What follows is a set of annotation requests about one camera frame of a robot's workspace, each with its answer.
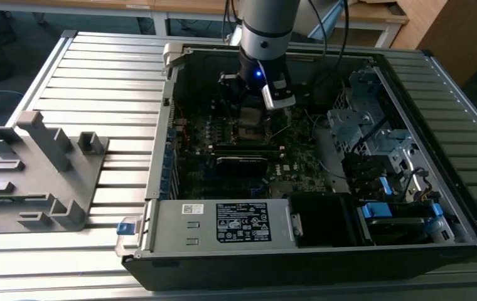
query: red wire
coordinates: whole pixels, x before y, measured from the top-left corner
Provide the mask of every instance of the red wire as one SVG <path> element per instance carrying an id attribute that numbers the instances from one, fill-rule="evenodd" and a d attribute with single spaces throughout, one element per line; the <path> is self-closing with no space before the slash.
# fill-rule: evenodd
<path id="1" fill-rule="evenodd" d="M 188 137 L 188 134 L 187 134 L 187 124 L 184 122 L 184 114 L 183 114 L 183 109 L 180 108 L 178 102 L 175 102 L 175 105 L 178 106 L 178 109 L 179 109 L 179 114 L 180 114 L 180 119 L 183 120 L 183 135 L 184 135 L 184 139 L 187 141 L 190 141 L 190 137 Z"/>

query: gray 3d-printed holder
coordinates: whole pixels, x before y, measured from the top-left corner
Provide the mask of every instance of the gray 3d-printed holder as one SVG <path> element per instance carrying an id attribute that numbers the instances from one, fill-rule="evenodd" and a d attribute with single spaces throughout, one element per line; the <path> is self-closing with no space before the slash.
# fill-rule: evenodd
<path id="1" fill-rule="evenodd" d="M 14 129 L 0 127 L 0 233 L 79 231 L 93 199 L 108 139 L 68 137 L 24 111 Z"/>

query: power supply label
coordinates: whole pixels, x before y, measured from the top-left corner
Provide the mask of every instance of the power supply label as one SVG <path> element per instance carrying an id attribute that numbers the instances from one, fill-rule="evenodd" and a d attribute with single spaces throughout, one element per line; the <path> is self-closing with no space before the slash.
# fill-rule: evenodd
<path id="1" fill-rule="evenodd" d="M 220 243 L 271 241 L 266 203 L 216 204 L 216 239 Z"/>

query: motherboard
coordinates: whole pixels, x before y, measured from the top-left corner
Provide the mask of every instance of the motherboard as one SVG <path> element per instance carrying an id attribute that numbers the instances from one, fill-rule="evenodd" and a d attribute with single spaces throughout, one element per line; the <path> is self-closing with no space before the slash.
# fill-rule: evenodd
<path id="1" fill-rule="evenodd" d="M 242 106 L 214 97 L 175 107 L 179 198 L 282 198 L 326 191 L 313 138 L 325 116 L 310 116 L 298 106 L 267 112 L 257 97 L 244 98 Z"/>

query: metal grooved platform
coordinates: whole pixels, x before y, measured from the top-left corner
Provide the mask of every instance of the metal grooved platform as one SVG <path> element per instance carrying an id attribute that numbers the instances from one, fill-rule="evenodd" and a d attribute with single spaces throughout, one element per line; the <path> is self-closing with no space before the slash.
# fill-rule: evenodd
<path id="1" fill-rule="evenodd" d="M 369 292 L 384 299 L 477 296 L 477 262 L 452 265 L 401 282 L 277 287 L 254 290 L 148 292 L 115 255 L 115 227 L 142 213 L 155 123 L 164 77 L 163 46 L 171 41 L 127 34 L 77 33 L 61 38 L 17 107 L 40 110 L 44 122 L 67 135 L 95 131 L 111 143 L 87 227 L 76 233 L 0 235 L 0 300 L 144 300 L 147 298 L 254 298 Z M 295 45 L 314 48 L 315 45 Z M 363 51 L 351 48 L 349 51 Z M 436 60 L 417 51 L 380 50 L 445 148 L 477 199 L 477 111 L 442 73 Z"/>

